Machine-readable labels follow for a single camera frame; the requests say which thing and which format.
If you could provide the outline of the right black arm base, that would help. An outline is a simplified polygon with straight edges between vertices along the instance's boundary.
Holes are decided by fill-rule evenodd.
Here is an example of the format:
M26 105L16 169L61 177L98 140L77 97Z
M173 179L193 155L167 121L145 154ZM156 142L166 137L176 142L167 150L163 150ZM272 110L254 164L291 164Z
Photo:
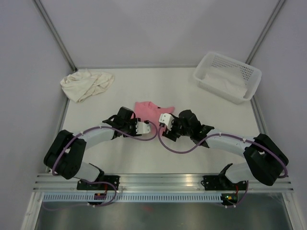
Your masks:
M232 163L226 165L219 174L204 175L201 185L205 191L245 191L247 189L246 181L233 183L227 179L225 173L232 165Z

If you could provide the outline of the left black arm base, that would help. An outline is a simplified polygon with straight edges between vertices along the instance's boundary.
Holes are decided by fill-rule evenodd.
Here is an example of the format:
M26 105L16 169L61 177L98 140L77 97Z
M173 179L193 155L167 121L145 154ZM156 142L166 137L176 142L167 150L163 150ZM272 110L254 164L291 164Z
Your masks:
M105 174L100 170L98 178L94 182L79 180L77 190L80 191L117 191L120 184L119 175Z

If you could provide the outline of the pink t-shirt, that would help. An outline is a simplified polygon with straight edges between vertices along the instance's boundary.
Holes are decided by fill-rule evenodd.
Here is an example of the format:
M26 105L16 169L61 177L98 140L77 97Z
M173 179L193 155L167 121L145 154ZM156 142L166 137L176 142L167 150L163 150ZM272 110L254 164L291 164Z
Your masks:
M134 106L134 112L137 118L140 118L142 122L149 120L153 122L157 128L159 128L159 118L161 114L172 114L175 107L159 107L150 101L136 102Z

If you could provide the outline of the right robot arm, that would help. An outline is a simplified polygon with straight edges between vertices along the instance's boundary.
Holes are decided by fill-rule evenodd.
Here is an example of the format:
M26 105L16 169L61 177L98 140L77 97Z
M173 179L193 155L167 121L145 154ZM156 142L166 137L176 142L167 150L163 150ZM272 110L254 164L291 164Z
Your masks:
M191 150L202 146L236 154L244 163L226 165L217 175L220 186L230 189L242 181L257 180L272 186L277 179L288 176L288 158L266 134L253 138L240 137L222 132L213 126L202 124L191 110L182 111L179 116L164 113L159 117L158 137L176 141L189 137L195 144Z

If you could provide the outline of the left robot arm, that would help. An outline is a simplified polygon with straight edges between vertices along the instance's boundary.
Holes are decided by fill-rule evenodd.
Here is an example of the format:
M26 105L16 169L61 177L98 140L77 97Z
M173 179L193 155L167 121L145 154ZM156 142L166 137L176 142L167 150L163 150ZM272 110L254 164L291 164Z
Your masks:
M97 144L119 137L140 140L138 130L141 119L126 108L121 107L117 114L100 124L78 133L61 130L47 151L43 163L52 170L53 175L65 179L79 178L88 181L95 190L105 184L104 172L90 163L85 163L85 151Z

